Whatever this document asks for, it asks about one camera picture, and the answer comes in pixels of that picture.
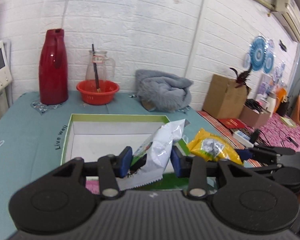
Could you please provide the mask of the yellow snack bag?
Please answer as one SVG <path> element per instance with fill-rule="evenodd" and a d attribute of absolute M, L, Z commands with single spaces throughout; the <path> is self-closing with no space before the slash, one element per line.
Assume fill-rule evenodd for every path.
<path fill-rule="evenodd" d="M 227 140 L 203 128 L 187 144 L 187 148 L 191 154 L 202 157 L 205 161 L 230 160 L 243 165 L 239 155 Z"/>

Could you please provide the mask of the white snack bag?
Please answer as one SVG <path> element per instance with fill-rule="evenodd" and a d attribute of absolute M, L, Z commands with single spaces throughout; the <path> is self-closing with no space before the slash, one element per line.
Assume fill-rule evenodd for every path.
<path fill-rule="evenodd" d="M 170 161 L 172 147 L 182 139 L 185 119 L 161 125 L 133 153 L 133 160 L 125 178 L 118 179 L 121 191 L 151 184 L 163 178 Z"/>

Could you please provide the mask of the red book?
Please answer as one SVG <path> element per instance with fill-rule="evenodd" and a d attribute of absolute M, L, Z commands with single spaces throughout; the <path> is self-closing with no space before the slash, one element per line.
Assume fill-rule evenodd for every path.
<path fill-rule="evenodd" d="M 225 126 L 227 129 L 242 129 L 245 128 L 245 124 L 239 119 L 227 118 L 218 119 L 218 121 Z"/>

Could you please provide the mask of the small open cardboard box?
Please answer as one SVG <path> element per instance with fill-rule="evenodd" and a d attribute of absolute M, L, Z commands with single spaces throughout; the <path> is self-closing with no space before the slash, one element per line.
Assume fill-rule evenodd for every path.
<path fill-rule="evenodd" d="M 265 110 L 254 99 L 247 99 L 239 120 L 251 128 L 259 128 L 264 126 L 270 118 L 270 112 Z"/>

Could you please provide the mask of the green cardboard box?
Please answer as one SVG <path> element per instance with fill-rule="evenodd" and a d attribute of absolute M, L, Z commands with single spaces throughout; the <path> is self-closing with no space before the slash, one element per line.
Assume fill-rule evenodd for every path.
<path fill-rule="evenodd" d="M 61 164 L 76 157 L 97 161 L 118 155 L 130 146 L 135 152 L 160 126 L 170 122 L 165 115 L 72 114 L 66 131 Z"/>

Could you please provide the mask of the brown cardboard box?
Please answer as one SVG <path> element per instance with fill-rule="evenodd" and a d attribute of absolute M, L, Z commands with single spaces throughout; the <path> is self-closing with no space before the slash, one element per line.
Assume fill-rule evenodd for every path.
<path fill-rule="evenodd" d="M 238 119 L 251 89 L 229 79 L 214 74 L 202 110 L 215 119 Z"/>

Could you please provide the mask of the black stirring stick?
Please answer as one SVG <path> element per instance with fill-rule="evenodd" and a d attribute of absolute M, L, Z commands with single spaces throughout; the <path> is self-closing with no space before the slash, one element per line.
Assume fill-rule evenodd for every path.
<path fill-rule="evenodd" d="M 95 60 L 95 49 L 94 49 L 94 44 L 91 45 L 92 48 L 92 63 L 93 63 L 93 69 L 94 69 L 94 77 L 95 77 L 95 85 L 96 85 L 96 91 L 99 93 L 100 90 L 100 84 L 99 84 L 99 78 L 98 78 L 98 71 L 97 71 L 97 63 Z"/>

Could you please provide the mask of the grey fluffy blanket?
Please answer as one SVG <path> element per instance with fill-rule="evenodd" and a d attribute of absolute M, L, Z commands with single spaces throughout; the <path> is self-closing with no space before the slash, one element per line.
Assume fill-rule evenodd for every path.
<path fill-rule="evenodd" d="M 136 96 L 150 111 L 174 112 L 191 103 L 193 81 L 158 70 L 135 72 Z"/>

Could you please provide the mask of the red plastic basin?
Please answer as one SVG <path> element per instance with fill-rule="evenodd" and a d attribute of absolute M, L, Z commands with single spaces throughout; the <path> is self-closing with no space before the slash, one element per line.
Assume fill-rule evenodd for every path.
<path fill-rule="evenodd" d="M 106 105 L 120 90 L 119 85 L 110 80 L 101 80 L 99 85 L 100 88 L 97 89 L 95 80 L 84 80 L 77 84 L 76 88 L 80 92 L 83 102 L 90 105 Z"/>

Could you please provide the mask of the glass pitcher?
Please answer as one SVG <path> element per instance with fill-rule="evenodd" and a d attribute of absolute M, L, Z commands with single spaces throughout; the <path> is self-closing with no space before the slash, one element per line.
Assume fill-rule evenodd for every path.
<path fill-rule="evenodd" d="M 92 63 L 92 55 L 93 55 L 92 50 L 90 50 L 87 71 L 85 74 L 86 80 L 95 80 L 93 63 Z M 95 60 L 97 63 L 99 81 L 101 80 L 106 81 L 112 79 L 114 77 L 116 63 L 114 59 L 107 56 L 107 51 L 96 50 Z"/>

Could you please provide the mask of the blue paper fan decoration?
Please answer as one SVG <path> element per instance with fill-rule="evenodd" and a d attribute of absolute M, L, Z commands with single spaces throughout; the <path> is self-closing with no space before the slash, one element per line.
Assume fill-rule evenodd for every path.
<path fill-rule="evenodd" d="M 249 55 L 252 70 L 255 72 L 261 70 L 266 59 L 266 39 L 263 36 L 254 38 L 250 45 Z"/>

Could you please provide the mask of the red thermos jug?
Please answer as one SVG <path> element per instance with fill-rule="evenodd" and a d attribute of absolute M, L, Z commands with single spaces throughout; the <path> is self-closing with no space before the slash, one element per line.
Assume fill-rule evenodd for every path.
<path fill-rule="evenodd" d="M 57 105 L 68 99 L 68 61 L 64 29 L 46 32 L 39 61 L 40 101 Z"/>

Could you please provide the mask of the white air conditioner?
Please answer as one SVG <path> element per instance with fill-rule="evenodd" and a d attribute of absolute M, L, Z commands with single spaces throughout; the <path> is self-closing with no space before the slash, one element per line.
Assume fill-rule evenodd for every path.
<path fill-rule="evenodd" d="M 300 10 L 294 0 L 271 0 L 273 14 L 291 39 L 300 43 Z"/>

